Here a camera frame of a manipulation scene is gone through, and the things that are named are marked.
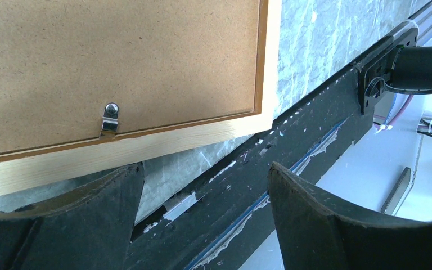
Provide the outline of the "grey metal bar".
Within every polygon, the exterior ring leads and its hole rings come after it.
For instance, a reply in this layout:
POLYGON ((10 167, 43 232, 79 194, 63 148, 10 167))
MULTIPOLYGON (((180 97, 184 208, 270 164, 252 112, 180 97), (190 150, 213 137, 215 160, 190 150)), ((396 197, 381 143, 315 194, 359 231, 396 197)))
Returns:
POLYGON ((380 212, 395 216, 413 187, 410 167, 405 167, 384 201, 380 212))

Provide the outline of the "wooden picture frame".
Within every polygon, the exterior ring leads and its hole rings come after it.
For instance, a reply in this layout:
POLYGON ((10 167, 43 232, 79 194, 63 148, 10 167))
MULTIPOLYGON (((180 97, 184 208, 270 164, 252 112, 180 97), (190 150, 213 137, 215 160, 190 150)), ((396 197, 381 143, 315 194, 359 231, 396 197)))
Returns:
POLYGON ((0 196, 268 130, 281 7, 0 1, 0 196))

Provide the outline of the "aluminium extrusion rail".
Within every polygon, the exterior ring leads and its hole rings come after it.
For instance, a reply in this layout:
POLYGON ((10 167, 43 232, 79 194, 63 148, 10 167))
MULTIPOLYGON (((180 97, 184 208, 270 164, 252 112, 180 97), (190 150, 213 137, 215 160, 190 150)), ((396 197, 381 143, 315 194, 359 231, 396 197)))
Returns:
POLYGON ((432 1, 409 17, 418 25, 417 45, 423 46, 432 38, 432 1))

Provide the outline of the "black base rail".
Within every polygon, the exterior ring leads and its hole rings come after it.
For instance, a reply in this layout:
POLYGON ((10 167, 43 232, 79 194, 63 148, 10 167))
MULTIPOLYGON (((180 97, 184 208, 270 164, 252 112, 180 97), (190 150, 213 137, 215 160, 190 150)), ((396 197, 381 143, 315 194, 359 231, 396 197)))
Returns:
POLYGON ((364 88, 388 73, 389 52, 414 46, 396 27, 187 187, 189 196, 135 226, 125 269, 238 269, 274 231, 271 164, 301 167, 318 182, 371 128, 377 99, 364 88))

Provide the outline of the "metal frame clip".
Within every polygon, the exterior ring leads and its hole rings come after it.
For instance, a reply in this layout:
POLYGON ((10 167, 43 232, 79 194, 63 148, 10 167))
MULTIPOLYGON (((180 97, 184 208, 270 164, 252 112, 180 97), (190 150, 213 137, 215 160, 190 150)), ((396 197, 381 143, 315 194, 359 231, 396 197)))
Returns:
POLYGON ((99 139, 111 138, 117 134, 119 125, 118 115, 119 106, 116 103, 111 102, 105 106, 99 139))

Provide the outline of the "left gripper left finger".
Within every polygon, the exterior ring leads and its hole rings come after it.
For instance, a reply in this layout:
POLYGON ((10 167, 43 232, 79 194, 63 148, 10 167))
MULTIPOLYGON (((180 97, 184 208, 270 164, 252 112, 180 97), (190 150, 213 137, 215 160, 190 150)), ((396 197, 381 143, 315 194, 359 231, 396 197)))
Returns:
POLYGON ((144 184, 135 163, 62 195, 0 211, 0 269, 122 269, 144 184))

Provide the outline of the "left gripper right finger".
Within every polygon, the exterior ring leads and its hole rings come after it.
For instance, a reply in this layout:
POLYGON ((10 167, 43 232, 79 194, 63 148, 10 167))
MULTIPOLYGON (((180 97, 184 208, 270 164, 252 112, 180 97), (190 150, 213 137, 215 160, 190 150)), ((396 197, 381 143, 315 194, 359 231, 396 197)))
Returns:
POLYGON ((286 269, 432 269, 432 222, 356 205, 279 163, 268 193, 286 269))

